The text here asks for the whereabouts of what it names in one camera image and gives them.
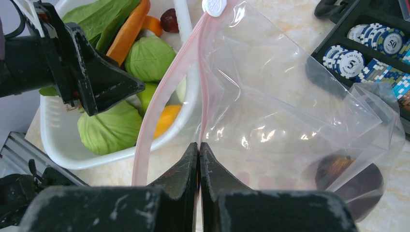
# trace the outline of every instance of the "marble countertop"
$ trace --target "marble countertop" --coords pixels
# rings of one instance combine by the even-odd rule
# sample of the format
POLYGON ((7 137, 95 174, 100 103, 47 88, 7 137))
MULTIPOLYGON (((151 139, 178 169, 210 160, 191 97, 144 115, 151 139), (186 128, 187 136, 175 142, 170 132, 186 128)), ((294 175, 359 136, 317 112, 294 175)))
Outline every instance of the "marble countertop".
MULTIPOLYGON (((197 0, 195 10, 200 7, 197 0)), ((313 11, 319 0, 248 0, 248 2, 281 28, 306 52, 311 53, 326 37, 334 24, 329 20, 318 20, 313 11)), ((26 139, 44 151, 40 136, 40 112, 38 111, 27 132, 26 139)), ((179 156, 167 155, 150 158, 148 183, 171 167, 179 156)), ((133 159, 102 165, 86 170, 73 171, 91 186, 126 186, 131 184, 133 159)), ((410 227, 410 142, 399 154, 392 170, 386 192, 377 207, 362 222, 361 232, 401 232, 410 227)), ((201 211, 197 213, 197 231, 202 231, 201 211)))

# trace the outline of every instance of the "leafy green vegetable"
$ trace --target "leafy green vegetable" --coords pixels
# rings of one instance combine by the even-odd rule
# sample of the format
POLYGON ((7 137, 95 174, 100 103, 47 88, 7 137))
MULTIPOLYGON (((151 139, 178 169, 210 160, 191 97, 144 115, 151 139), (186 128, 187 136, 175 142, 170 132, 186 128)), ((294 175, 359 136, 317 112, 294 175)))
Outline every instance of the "leafy green vegetable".
POLYGON ((43 96, 58 96, 59 94, 57 93, 56 89, 54 86, 49 86, 45 88, 41 88, 39 90, 39 93, 43 96))
POLYGON ((160 81, 175 56, 173 48, 159 37, 144 37, 132 45, 125 69, 141 81, 160 81))
POLYGON ((141 123, 138 110, 122 101, 95 116, 82 114, 77 127, 84 146, 96 155, 105 155, 134 146, 141 123))
POLYGON ((98 0, 69 11, 61 19, 78 24, 96 49, 105 52, 140 0, 98 0))

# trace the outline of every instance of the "green apple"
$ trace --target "green apple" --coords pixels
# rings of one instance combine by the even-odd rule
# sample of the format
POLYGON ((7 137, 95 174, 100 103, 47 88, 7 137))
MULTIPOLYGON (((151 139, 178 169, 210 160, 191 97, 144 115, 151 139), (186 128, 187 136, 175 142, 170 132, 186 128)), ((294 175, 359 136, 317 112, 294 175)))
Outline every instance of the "green apple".
POLYGON ((149 103, 151 102, 152 96, 154 96, 155 91, 157 90, 158 85, 154 83, 145 83, 145 90, 137 93, 138 98, 142 104, 142 110, 145 114, 149 103))

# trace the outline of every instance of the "black handle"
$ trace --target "black handle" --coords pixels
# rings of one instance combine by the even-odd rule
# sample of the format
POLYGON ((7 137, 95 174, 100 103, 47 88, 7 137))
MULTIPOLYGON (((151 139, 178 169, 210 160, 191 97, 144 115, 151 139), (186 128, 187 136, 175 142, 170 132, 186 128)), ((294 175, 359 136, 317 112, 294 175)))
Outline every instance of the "black handle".
POLYGON ((315 9, 317 18, 329 18, 330 21, 337 24, 347 9, 357 0, 343 0, 340 5, 335 5, 337 0, 321 0, 315 9))
POLYGON ((343 5, 336 6, 337 0, 321 0, 315 9, 317 18, 329 18, 332 14, 340 12, 343 5))

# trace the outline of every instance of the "carrot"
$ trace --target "carrot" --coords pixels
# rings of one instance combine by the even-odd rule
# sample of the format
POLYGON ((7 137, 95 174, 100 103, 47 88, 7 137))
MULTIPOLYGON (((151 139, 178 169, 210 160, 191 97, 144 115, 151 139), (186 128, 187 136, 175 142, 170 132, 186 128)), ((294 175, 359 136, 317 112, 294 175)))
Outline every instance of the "carrot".
POLYGON ((108 50, 107 56, 115 60, 119 66, 124 62, 132 44, 137 38, 150 7, 151 3, 149 0, 140 1, 122 25, 108 50))
POLYGON ((156 36, 160 37, 162 35, 161 21, 152 16, 145 17, 144 23, 141 29, 147 29, 155 33, 156 36))

